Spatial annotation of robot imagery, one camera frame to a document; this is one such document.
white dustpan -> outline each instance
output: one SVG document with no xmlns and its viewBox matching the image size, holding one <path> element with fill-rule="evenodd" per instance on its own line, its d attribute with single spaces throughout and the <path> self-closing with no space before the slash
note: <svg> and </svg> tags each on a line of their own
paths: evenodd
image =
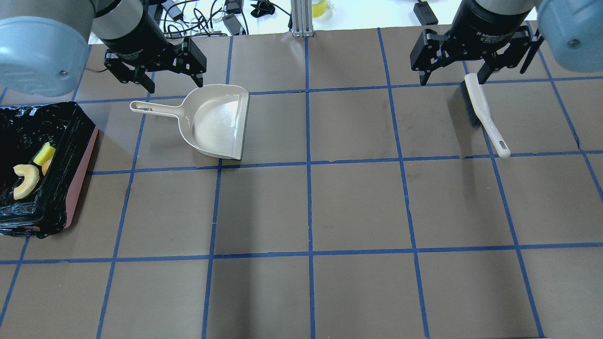
<svg viewBox="0 0 603 339">
<path fill-rule="evenodd" d="M 249 107 L 243 87 L 210 84 L 194 89 L 179 106 L 132 101 L 132 112 L 178 119 L 182 138 L 210 157 L 241 159 Z"/>
</svg>

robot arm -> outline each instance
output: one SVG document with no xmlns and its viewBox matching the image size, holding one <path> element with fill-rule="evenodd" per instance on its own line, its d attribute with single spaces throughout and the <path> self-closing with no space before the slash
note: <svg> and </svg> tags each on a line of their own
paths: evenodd
<svg viewBox="0 0 603 339">
<path fill-rule="evenodd" d="M 537 7 L 537 36 L 521 26 Z M 603 1 L 463 0 L 450 30 L 423 30 L 411 55 L 411 68 L 425 85 L 433 71 L 456 61 L 484 59 L 479 83 L 500 69 L 515 68 L 528 52 L 526 71 L 544 37 L 563 67 L 578 72 L 603 70 Z"/>
<path fill-rule="evenodd" d="M 193 41 L 170 44 L 140 0 L 2 0 L 0 83 L 56 97 L 77 86 L 92 30 L 109 48 L 105 66 L 153 93 L 146 72 L 169 70 L 203 85 L 207 60 Z"/>
</svg>

black bristles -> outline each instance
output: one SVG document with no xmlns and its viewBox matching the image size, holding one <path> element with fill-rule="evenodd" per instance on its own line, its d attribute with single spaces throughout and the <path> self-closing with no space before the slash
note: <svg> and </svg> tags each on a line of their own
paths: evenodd
<svg viewBox="0 0 603 339">
<path fill-rule="evenodd" d="M 469 90 L 465 81 L 461 83 L 461 93 L 463 94 L 463 99 L 465 100 L 465 108 L 467 109 L 467 115 L 469 116 L 469 123 L 471 123 L 471 126 L 473 127 L 480 127 L 482 122 L 475 113 L 475 109 L 471 103 L 471 97 L 469 96 Z"/>
</svg>

yellow tape roll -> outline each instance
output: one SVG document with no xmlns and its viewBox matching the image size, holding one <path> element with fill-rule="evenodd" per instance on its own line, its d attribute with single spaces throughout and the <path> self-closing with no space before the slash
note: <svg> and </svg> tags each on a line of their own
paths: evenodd
<svg viewBox="0 0 603 339">
<path fill-rule="evenodd" d="M 312 17 L 319 17 L 327 11 L 327 0 L 312 0 Z"/>
</svg>

metal post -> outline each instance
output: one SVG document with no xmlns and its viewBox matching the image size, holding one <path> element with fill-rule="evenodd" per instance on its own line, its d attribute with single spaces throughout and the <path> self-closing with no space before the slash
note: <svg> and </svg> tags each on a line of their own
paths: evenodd
<svg viewBox="0 0 603 339">
<path fill-rule="evenodd" d="M 311 0 L 291 0 L 291 22 L 294 37 L 314 36 Z"/>
</svg>

